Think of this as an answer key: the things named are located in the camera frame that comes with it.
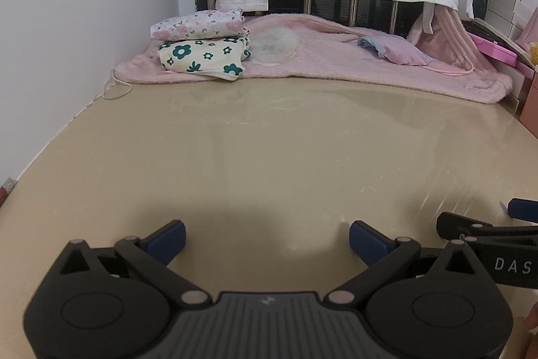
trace blue gripper pad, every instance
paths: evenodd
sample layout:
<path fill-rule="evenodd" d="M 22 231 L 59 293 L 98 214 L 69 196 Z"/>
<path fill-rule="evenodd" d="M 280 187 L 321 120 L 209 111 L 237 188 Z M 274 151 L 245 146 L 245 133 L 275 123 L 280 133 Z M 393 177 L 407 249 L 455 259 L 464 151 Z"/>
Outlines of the blue gripper pad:
<path fill-rule="evenodd" d="M 169 222 L 138 244 L 142 250 L 163 265 L 168 265 L 183 248 L 187 240 L 185 224 L 178 219 Z"/>
<path fill-rule="evenodd" d="M 510 218 L 538 222 L 538 201 L 513 198 L 507 206 Z"/>
<path fill-rule="evenodd" d="M 368 266 L 388 255 L 396 244 L 363 221 L 355 221 L 349 228 L 351 249 Z"/>

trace white fluffy patch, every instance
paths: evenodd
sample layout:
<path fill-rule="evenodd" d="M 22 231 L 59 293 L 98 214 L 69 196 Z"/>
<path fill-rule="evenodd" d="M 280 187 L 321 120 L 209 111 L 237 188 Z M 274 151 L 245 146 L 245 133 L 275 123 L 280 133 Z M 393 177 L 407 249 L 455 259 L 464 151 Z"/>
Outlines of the white fluffy patch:
<path fill-rule="evenodd" d="M 299 36 L 289 28 L 272 28 L 251 36 L 250 62 L 263 66 L 276 66 L 291 60 L 299 46 Z"/>

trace pink fuzzy cloth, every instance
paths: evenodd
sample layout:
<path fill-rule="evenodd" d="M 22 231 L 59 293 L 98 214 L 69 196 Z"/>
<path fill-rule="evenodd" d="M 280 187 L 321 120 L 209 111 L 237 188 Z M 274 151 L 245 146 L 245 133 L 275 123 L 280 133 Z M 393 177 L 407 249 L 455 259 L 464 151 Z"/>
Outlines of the pink fuzzy cloth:
<path fill-rule="evenodd" d="M 306 77 L 343 79 L 363 83 L 415 88 L 480 103 L 494 103 L 504 98 L 512 80 L 498 73 L 470 40 L 455 11 L 436 8 L 434 36 L 420 32 L 419 18 L 408 40 L 428 55 L 447 61 L 432 61 L 431 67 L 462 71 L 469 75 L 451 77 L 419 66 L 400 66 L 357 47 L 359 37 L 383 34 L 366 28 L 348 28 L 308 14 L 270 14 L 248 22 L 251 37 L 276 27 L 287 27 L 298 34 L 302 43 L 291 60 L 276 66 L 243 62 L 243 78 Z M 209 77 L 163 70 L 157 54 L 159 42 L 153 42 L 145 54 L 120 64 L 115 75 L 122 81 L 139 84 L 186 83 L 212 80 Z"/>

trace green flower print fabric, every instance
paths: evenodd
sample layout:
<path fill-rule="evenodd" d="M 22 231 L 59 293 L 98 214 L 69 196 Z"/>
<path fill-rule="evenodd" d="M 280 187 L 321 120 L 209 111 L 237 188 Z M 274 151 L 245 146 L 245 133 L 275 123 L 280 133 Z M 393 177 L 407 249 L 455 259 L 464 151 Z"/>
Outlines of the green flower print fabric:
<path fill-rule="evenodd" d="M 241 61 L 250 56 L 248 37 L 164 42 L 159 58 L 164 69 L 234 81 L 244 73 Z"/>

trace finger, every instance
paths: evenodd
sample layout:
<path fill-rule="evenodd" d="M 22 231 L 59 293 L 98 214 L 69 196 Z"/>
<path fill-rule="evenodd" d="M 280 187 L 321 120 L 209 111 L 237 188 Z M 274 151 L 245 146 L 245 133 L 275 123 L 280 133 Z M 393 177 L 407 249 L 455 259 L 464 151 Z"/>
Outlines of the finger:
<path fill-rule="evenodd" d="M 525 359 L 538 359 L 538 336 L 534 336 L 531 345 L 527 349 Z"/>
<path fill-rule="evenodd" d="M 524 324 L 529 330 L 538 327 L 538 302 L 533 306 L 528 317 L 525 318 Z"/>

